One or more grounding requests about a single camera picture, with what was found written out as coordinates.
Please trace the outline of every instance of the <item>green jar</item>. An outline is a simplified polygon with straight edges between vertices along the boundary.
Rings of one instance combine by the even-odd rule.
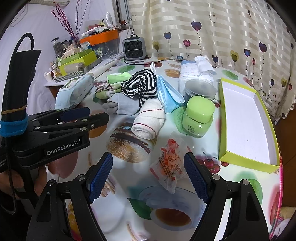
[[[183,114],[183,129],[194,137],[203,137],[214,119],[215,104],[201,96],[193,96]]]

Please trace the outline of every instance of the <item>heart pattern curtain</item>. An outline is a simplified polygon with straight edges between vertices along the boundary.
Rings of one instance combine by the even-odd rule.
[[[285,118],[296,94],[295,40],[264,0],[129,0],[150,56],[193,60],[244,74],[270,115]]]

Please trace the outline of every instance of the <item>space heater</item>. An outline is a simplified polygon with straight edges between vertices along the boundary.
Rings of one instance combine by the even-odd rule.
[[[136,36],[124,39],[122,46],[124,57],[127,61],[144,59],[146,57],[145,40],[142,37]]]

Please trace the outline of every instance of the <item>light blue package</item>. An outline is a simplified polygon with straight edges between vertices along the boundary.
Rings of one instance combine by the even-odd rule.
[[[175,109],[184,105],[184,97],[169,82],[161,75],[157,75],[156,79],[157,97],[163,103],[165,113],[172,113]]]
[[[93,85],[93,77],[91,75],[71,79],[59,89],[54,108],[56,110],[74,108],[83,100]]]

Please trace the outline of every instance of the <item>black and white striped fabric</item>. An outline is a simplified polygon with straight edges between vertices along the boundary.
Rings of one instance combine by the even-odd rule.
[[[131,98],[139,95],[139,106],[141,108],[146,100],[157,96],[156,75],[152,70],[141,70],[135,73],[129,80],[121,83],[121,91]]]

